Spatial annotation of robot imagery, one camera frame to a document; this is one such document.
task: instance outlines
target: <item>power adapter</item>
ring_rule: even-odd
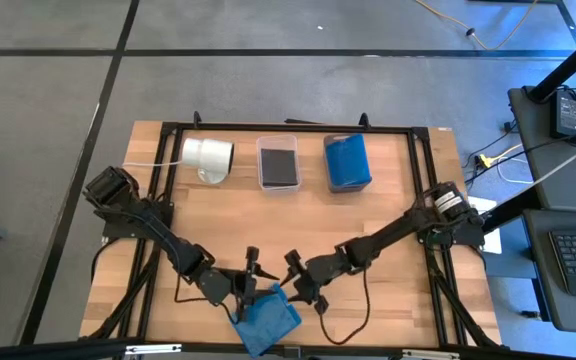
[[[576,100],[568,91],[559,90],[550,99],[550,137],[576,144]]]

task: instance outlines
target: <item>black floor stripe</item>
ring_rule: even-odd
[[[356,56],[456,58],[565,58],[574,50],[406,50],[406,49],[6,49],[0,57],[196,57],[196,56]]]
[[[134,23],[138,7],[139,0],[132,0],[130,2],[128,14],[126,15],[126,20],[124,22],[121,35],[119,36],[119,41],[117,42],[117,50],[119,51],[126,48],[126,42],[128,41],[128,36],[130,35],[130,30]],[[117,78],[121,59],[121,55],[115,55],[113,56],[110,63],[110,67],[106,75],[106,80],[104,81],[104,85],[99,96],[97,109],[92,119],[92,123],[90,125],[88,135],[86,136],[83,148],[79,154],[79,159],[77,161],[70,186],[66,193],[66,198],[57,216],[57,223],[53,228],[52,236],[49,241],[49,250],[44,256],[41,275],[33,288],[34,291],[31,295],[32,303],[30,305],[29,311],[27,312],[27,316],[24,317],[25,325],[23,326],[23,330],[20,336],[20,345],[34,343],[37,336],[37,331],[39,330],[39,326],[41,324],[43,312],[46,308],[46,304],[50,296],[50,289],[55,279],[55,275],[57,274],[57,268],[59,267],[59,262],[63,254],[64,247],[66,246],[68,232],[70,231],[75,209],[79,201],[81,190],[83,189],[88,166],[90,165],[90,160],[92,158],[92,153],[97,142],[97,137],[99,136],[99,131],[101,129],[101,124],[103,123],[106,109],[108,107],[110,94],[112,93],[112,88],[115,84],[115,79]]]
[[[388,50],[388,49],[128,49],[124,56],[358,56],[458,58],[565,58],[573,50]]]
[[[20,57],[96,57],[114,56],[118,52],[115,49],[89,49],[89,48],[46,48],[46,49],[11,49],[0,48],[0,56],[20,56]]]

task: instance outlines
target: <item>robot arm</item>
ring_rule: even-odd
[[[427,198],[432,199],[432,206],[427,206]],[[306,261],[304,267],[296,250],[286,256],[288,275],[282,285],[299,276],[294,285],[297,295],[291,301],[315,303],[315,308],[323,314],[328,303],[320,295],[321,287],[343,275],[357,274],[370,267],[381,251],[388,246],[415,232],[426,232],[432,237],[454,239],[457,232],[481,232],[483,220],[477,211],[468,205],[454,183],[440,183],[424,192],[412,207],[399,219],[386,225],[381,230],[368,236],[350,239],[335,246],[330,255],[320,255]],[[483,233],[477,240],[483,243]]]
[[[150,199],[140,199],[136,180],[121,168],[108,167],[87,186],[84,196],[95,206],[95,214],[108,223],[135,227],[155,241],[166,253],[172,267],[188,284],[196,284],[206,299],[219,305],[229,294],[238,298],[237,318],[244,306],[272,292],[257,291],[253,275],[278,280],[257,263],[259,250],[249,247],[245,270],[214,267],[215,258],[202,246],[177,237],[164,224],[162,214]]]

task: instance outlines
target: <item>blue towel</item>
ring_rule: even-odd
[[[274,295],[266,296],[248,308],[246,321],[233,327],[246,346],[248,354],[256,358],[301,324],[295,307],[288,304],[279,284],[274,284]]]

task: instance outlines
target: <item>clear plastic container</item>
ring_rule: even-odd
[[[272,193],[299,190],[297,138],[293,135],[263,136],[257,139],[259,186]]]

